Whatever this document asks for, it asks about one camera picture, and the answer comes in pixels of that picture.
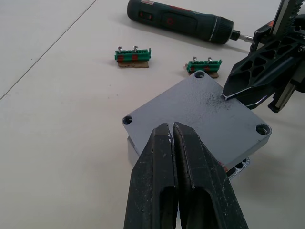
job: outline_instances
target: screw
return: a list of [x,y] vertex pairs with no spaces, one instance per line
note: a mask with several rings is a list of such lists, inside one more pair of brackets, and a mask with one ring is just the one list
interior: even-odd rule
[[305,51],[305,46],[301,45],[297,50],[298,50],[298,52],[304,52]]

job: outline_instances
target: green terminal block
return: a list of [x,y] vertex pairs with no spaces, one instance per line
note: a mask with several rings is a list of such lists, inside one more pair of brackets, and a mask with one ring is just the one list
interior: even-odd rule
[[138,50],[138,46],[134,46],[133,50],[123,50],[122,47],[119,47],[118,50],[115,51],[115,60],[118,63],[149,61],[151,53],[151,49]]
[[189,74],[192,74],[198,70],[205,71],[206,73],[218,72],[222,60],[213,61],[210,57],[208,61],[197,61],[196,57],[193,57],[193,61],[189,61],[186,66],[186,70]]

